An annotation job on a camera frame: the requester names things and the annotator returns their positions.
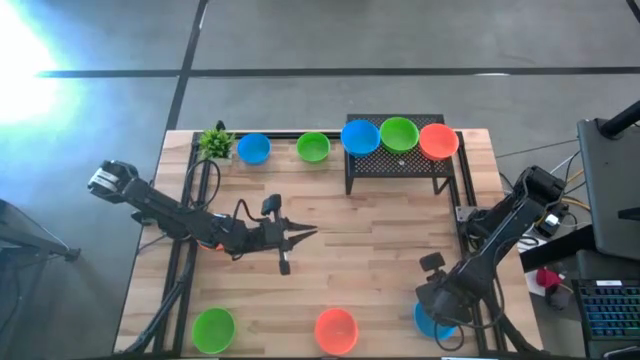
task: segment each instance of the plastic bowl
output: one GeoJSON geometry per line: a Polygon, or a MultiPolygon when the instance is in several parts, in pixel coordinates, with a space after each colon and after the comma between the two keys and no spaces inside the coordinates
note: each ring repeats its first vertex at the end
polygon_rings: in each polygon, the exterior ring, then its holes
{"type": "Polygon", "coordinates": [[[450,127],[431,124],[420,131],[420,151],[429,160],[445,160],[458,151],[460,140],[450,127]]]}
{"type": "Polygon", "coordinates": [[[380,146],[380,131],[366,120],[349,121],[340,133],[342,146],[351,155],[363,157],[380,146]]]}
{"type": "Polygon", "coordinates": [[[300,136],[296,148],[302,160],[316,163],[329,155],[331,143],[324,134],[312,132],[300,136]]]}
{"type": "Polygon", "coordinates": [[[217,354],[224,351],[233,340],[236,332],[233,316],[226,309],[211,308],[196,318],[191,335],[193,345],[205,354],[217,354]]]}
{"type": "Polygon", "coordinates": [[[238,142],[238,156],[249,165],[264,163],[270,152],[271,141],[262,134],[249,134],[238,142]]]}
{"type": "MultiPolygon", "coordinates": [[[[433,319],[422,310],[420,303],[417,303],[413,309],[413,322],[416,325],[416,329],[418,329],[422,335],[435,339],[435,323],[433,319]]],[[[438,324],[438,340],[447,340],[453,335],[455,330],[455,327],[438,324]]]]}
{"type": "Polygon", "coordinates": [[[380,127],[380,139],[391,153],[403,154],[418,143],[420,133],[413,121],[403,117],[388,118],[380,127]]]}
{"type": "Polygon", "coordinates": [[[315,336],[318,345],[328,354],[344,355],[358,341],[358,324],[346,310],[329,309],[318,317],[315,336]]]}

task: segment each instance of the red bowl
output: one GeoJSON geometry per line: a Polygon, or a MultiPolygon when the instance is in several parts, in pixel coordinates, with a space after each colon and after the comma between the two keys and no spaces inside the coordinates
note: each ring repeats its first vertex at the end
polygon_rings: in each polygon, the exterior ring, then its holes
{"type": "Polygon", "coordinates": [[[325,352],[340,356],[348,353],[358,341],[356,319],[346,310],[329,309],[318,317],[315,336],[325,352]]]}
{"type": "Polygon", "coordinates": [[[420,131],[420,150],[429,160],[445,160],[458,151],[460,140],[450,127],[431,124],[420,131]]]}

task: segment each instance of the metal rack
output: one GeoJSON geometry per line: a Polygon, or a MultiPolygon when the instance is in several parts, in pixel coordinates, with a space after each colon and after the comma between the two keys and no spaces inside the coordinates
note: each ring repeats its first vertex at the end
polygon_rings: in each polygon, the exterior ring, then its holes
{"type": "MultiPolygon", "coordinates": [[[[376,125],[393,116],[401,116],[411,120],[418,130],[429,124],[444,124],[442,115],[410,115],[410,114],[350,114],[347,122],[363,119],[376,125]]],[[[404,154],[392,154],[379,146],[371,155],[356,158],[344,152],[344,172],[346,194],[351,194],[355,178],[431,178],[433,191],[440,194],[454,176],[453,161],[432,161],[426,159],[418,146],[404,154]],[[438,178],[445,178],[438,186],[438,178]]]]}

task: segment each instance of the blue bowl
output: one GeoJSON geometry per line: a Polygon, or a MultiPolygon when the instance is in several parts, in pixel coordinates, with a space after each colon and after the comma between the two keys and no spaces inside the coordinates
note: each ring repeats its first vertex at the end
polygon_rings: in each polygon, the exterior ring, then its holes
{"type": "Polygon", "coordinates": [[[249,134],[238,142],[238,156],[249,165],[264,163],[270,152],[271,141],[262,134],[249,134]]]}
{"type": "MultiPolygon", "coordinates": [[[[413,309],[413,321],[416,324],[416,328],[420,333],[422,333],[422,335],[435,338],[435,333],[433,332],[433,330],[435,330],[435,323],[433,319],[427,315],[424,310],[422,310],[422,305],[420,305],[420,303],[417,303],[413,309]]],[[[438,324],[438,339],[443,341],[447,340],[451,335],[453,335],[455,330],[455,327],[438,324]]]]}
{"type": "Polygon", "coordinates": [[[349,121],[340,133],[342,146],[351,155],[363,157],[380,146],[380,131],[366,120],[349,121]]]}

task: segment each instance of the gray floor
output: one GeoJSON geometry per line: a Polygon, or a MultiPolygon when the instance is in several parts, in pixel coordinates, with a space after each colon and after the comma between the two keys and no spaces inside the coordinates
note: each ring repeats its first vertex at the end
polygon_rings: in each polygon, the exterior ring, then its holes
{"type": "MultiPolygon", "coordinates": [[[[14,28],[4,33],[29,47],[10,43],[3,68],[178,69],[197,0],[9,4],[0,10],[13,9],[3,15],[14,28]]],[[[223,0],[209,4],[194,68],[637,66],[639,35],[623,0],[223,0]]],[[[107,354],[140,227],[131,208],[91,196],[86,183],[103,159],[153,176],[177,81],[9,79],[0,82],[0,198],[83,252],[48,265],[8,356],[107,354]]],[[[609,117],[639,93],[635,75],[191,79],[177,127],[336,128],[347,113],[442,113],[455,127],[489,128],[504,154],[575,138],[578,119],[609,117]]],[[[576,150],[499,166],[515,179],[576,150]]],[[[579,355],[579,324],[534,304],[545,348],[579,355]]]]}

